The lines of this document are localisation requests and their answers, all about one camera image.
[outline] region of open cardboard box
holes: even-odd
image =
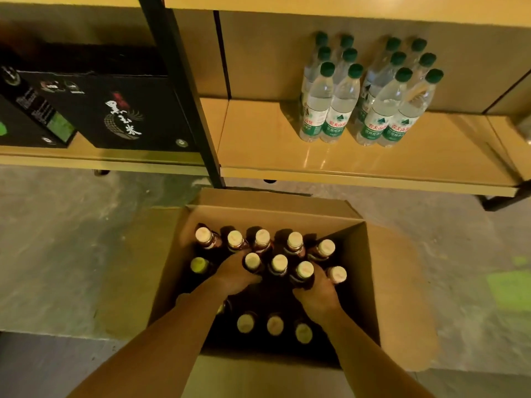
[[[110,334],[120,337],[124,328],[130,329],[132,323],[137,328],[147,326],[173,307],[176,295],[183,291],[183,279],[189,274],[189,261],[194,256],[194,230],[198,223],[205,223],[216,231],[232,226],[242,234],[263,227],[276,237],[282,237],[291,229],[305,235],[305,240],[330,237],[336,242],[336,259],[347,269],[347,281],[337,290],[342,307],[351,318],[406,370],[426,369],[435,358],[438,340],[427,303],[426,281],[412,243],[395,231],[366,222],[346,201],[269,192],[205,188],[184,208],[152,208],[144,212],[133,225],[136,230],[132,238],[133,245],[135,240],[144,241],[141,243],[144,247],[142,251],[132,247],[121,261],[127,261],[129,269],[160,268],[155,271],[157,275],[152,271],[150,276],[134,278],[137,284],[147,282],[144,278],[151,279],[153,284],[158,278],[158,285],[156,288],[137,285],[135,298],[140,302],[138,296],[143,296],[143,313],[149,311],[149,316],[139,315],[141,304],[130,299],[127,305],[123,301],[120,303],[124,300],[120,289],[123,292],[128,281],[121,276],[123,271],[115,272],[111,277],[114,281],[107,282],[107,292],[103,294],[106,294],[105,304],[98,310],[98,320]],[[146,248],[145,240],[153,240],[152,246]],[[117,313],[126,306],[134,307],[129,309],[129,323],[127,313]],[[238,315],[234,313],[234,322]],[[284,333],[289,330],[289,324],[287,326]],[[319,332],[316,336],[315,330],[318,343],[312,345],[312,341],[305,347],[297,345],[294,338],[293,343],[287,339],[283,344],[262,344],[261,337],[247,342],[239,339],[242,343],[229,338],[231,342],[223,345],[220,341],[227,339],[216,339],[214,331],[215,327],[203,353],[256,358],[269,352],[282,361],[300,358],[325,366],[337,364],[333,350],[330,355],[329,342]],[[237,346],[231,349],[231,343]],[[275,351],[275,346],[281,346],[281,351]],[[288,349],[283,355],[282,346],[296,348]]]

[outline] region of cardboard box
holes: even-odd
[[[155,48],[47,44],[17,69],[97,148],[197,151]]]
[[[13,68],[0,74],[0,145],[66,148],[74,127]]]
[[[138,332],[173,307],[182,280],[189,274],[194,229],[201,222],[217,231],[233,226],[246,234],[249,228],[260,226],[277,235],[293,229],[316,240],[330,237],[336,242],[338,260],[348,271],[347,281],[337,290],[351,318],[406,370],[426,369],[435,358],[438,340],[426,282],[410,241],[366,222],[346,201],[281,193],[203,189],[184,208],[152,208],[141,213],[103,288],[97,321],[106,332],[114,337]],[[151,247],[138,243],[150,239]],[[125,267],[138,272],[128,280]],[[337,365],[331,346],[321,337],[319,344],[312,341],[306,346],[293,338],[295,348],[280,351],[276,344],[253,339],[254,331],[245,336],[251,338],[229,338],[229,342],[216,338],[215,333],[212,337],[213,331],[203,347],[205,354]]]

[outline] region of black box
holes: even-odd
[[[74,127],[13,68],[0,71],[0,145],[66,148]]]
[[[155,48],[47,44],[18,69],[97,148],[197,151]]]

